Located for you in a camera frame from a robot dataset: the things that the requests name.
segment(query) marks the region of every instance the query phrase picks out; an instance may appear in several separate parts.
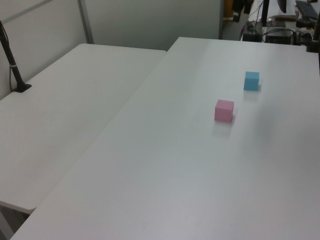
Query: stand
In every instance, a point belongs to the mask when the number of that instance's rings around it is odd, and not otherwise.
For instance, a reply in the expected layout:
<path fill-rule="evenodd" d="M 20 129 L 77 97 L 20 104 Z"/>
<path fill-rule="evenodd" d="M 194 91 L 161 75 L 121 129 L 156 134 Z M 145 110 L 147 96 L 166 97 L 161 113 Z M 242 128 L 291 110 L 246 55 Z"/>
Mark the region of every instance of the stand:
<path fill-rule="evenodd" d="M 31 88 L 30 84 L 26 84 L 24 83 L 24 81 L 21 78 L 19 69 L 17 67 L 15 58 L 11 52 L 10 46 L 9 46 L 9 42 L 8 39 L 6 37 L 6 33 L 5 33 L 5 29 L 4 26 L 2 25 L 1 21 L 0 21 L 0 41 L 3 47 L 3 50 L 5 52 L 6 58 L 9 61 L 9 64 L 11 66 L 13 75 L 15 77 L 16 80 L 16 88 L 13 90 L 14 92 L 18 92 L 18 93 L 23 93 L 25 90 Z"/>

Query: black pole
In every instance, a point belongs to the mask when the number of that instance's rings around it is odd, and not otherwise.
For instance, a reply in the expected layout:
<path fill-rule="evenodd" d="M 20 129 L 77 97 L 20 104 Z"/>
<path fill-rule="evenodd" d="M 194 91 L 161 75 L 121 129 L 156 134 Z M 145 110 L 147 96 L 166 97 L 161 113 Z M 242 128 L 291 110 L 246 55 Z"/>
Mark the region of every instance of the black pole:
<path fill-rule="evenodd" d="M 17 67 L 15 58 L 11 52 L 9 42 L 5 34 L 4 26 L 2 25 L 1 21 L 0 21 L 0 41 L 16 80 L 16 88 L 13 91 L 18 93 L 23 93 L 25 90 L 29 89 L 31 85 L 24 83 L 24 81 L 21 78 L 19 69 Z"/>
<path fill-rule="evenodd" d="M 262 7 L 262 15 L 261 15 L 262 27 L 267 26 L 268 8 L 269 8 L 269 0 L 264 0 L 263 7 Z"/>

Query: white table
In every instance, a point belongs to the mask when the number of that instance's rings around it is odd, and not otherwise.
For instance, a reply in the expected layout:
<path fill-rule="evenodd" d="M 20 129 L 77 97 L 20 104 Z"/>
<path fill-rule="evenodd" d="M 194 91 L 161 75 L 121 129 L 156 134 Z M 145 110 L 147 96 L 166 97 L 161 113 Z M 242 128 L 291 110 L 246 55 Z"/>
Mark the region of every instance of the white table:
<path fill-rule="evenodd" d="M 319 104 L 317 54 L 179 38 L 12 240 L 318 239 Z"/>
<path fill-rule="evenodd" d="M 31 213 L 165 51 L 81 44 L 0 101 L 0 205 Z"/>

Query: floor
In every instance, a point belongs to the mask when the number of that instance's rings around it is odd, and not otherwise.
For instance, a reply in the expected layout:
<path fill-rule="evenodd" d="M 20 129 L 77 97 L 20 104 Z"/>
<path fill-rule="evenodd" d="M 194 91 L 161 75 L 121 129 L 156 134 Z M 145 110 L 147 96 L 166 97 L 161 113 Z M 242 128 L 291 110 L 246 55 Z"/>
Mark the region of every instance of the floor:
<path fill-rule="evenodd" d="M 0 206 L 0 240 L 9 240 L 28 218 L 28 214 Z"/>

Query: tabletop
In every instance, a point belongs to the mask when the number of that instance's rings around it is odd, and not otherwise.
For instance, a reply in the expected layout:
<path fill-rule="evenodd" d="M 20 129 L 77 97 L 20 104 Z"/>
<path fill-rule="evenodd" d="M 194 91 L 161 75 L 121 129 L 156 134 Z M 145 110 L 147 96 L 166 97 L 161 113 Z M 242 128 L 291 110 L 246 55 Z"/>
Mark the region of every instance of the tabletop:
<path fill-rule="evenodd" d="M 31 213 L 165 51 L 81 44 L 0 101 L 0 205 Z"/>
<path fill-rule="evenodd" d="M 319 103 L 317 54 L 179 38 L 12 240 L 316 240 Z"/>

